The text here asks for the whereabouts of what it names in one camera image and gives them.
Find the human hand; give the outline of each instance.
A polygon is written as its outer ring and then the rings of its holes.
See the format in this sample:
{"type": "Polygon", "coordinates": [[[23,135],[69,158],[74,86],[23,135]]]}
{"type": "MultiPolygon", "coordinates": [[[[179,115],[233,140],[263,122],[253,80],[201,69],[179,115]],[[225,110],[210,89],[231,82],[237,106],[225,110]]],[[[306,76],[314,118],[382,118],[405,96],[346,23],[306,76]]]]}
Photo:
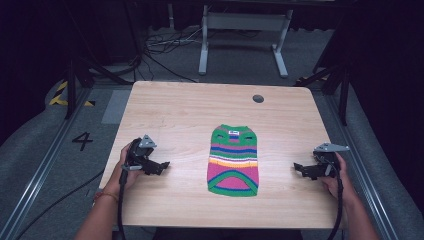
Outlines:
{"type": "MultiPolygon", "coordinates": [[[[103,188],[103,191],[119,195],[119,178],[121,177],[122,173],[122,165],[125,163],[125,158],[127,156],[128,149],[130,148],[131,143],[127,144],[122,150],[121,150],[121,156],[119,159],[119,162],[116,163],[115,168],[113,169],[112,175],[109,178],[109,181],[107,182],[106,186],[103,188]]],[[[137,170],[137,171],[128,171],[128,178],[127,183],[125,184],[125,189],[130,188],[137,177],[142,174],[143,171],[137,170]]]]}
{"type": "MultiPolygon", "coordinates": [[[[343,183],[343,204],[351,204],[358,200],[358,196],[356,195],[355,188],[353,187],[352,182],[350,181],[350,178],[347,174],[345,160],[338,153],[336,153],[336,156],[340,163],[340,178],[343,183]]],[[[320,179],[323,183],[324,189],[330,191],[331,195],[337,198],[337,179],[332,177],[321,177],[320,179]]]]}

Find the wooden table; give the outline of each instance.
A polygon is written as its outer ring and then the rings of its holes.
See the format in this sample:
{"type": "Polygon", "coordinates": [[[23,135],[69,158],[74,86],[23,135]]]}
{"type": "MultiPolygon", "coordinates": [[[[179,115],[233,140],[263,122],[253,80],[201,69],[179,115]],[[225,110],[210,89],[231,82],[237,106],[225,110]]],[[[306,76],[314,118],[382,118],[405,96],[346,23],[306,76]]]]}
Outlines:
{"type": "Polygon", "coordinates": [[[100,188],[120,150],[148,134],[150,155],[170,161],[161,176],[142,175],[125,193],[125,225],[332,228],[337,201],[320,181],[302,178],[293,162],[313,165],[314,147],[329,138],[306,88],[137,82],[134,84],[100,188]],[[252,97],[262,95],[264,102],[252,97]],[[254,197],[208,191],[212,131],[221,124],[248,126],[258,138],[259,190],[254,197]]]}

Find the colorful knit sweater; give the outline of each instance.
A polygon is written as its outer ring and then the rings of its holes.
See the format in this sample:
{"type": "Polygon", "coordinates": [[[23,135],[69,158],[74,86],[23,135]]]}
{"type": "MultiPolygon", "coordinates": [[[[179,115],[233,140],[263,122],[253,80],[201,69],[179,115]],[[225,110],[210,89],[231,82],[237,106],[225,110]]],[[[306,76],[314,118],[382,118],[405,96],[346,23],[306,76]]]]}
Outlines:
{"type": "Polygon", "coordinates": [[[257,139],[246,126],[217,127],[211,137],[209,191],[233,197],[256,196],[259,186],[257,139]]]}

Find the bracelet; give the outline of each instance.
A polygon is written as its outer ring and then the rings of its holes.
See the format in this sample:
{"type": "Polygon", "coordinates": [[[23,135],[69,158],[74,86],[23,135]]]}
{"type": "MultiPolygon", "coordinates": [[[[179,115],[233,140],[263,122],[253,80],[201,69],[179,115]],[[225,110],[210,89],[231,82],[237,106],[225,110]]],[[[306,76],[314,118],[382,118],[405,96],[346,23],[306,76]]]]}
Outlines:
{"type": "Polygon", "coordinates": [[[105,195],[113,197],[113,199],[115,199],[116,202],[119,201],[118,196],[116,196],[115,194],[101,191],[101,192],[96,192],[96,194],[94,195],[93,202],[96,203],[97,199],[99,199],[99,198],[101,198],[102,196],[105,196],[105,195]]]}

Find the hole in table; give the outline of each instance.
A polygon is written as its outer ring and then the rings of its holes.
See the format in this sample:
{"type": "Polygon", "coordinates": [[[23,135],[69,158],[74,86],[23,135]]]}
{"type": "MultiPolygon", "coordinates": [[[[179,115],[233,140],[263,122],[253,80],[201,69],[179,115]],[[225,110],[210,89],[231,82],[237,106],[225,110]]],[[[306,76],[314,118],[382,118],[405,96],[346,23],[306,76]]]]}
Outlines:
{"type": "Polygon", "coordinates": [[[253,101],[257,102],[257,103],[262,103],[264,101],[264,97],[262,97],[261,95],[254,95],[253,96],[253,101]]]}

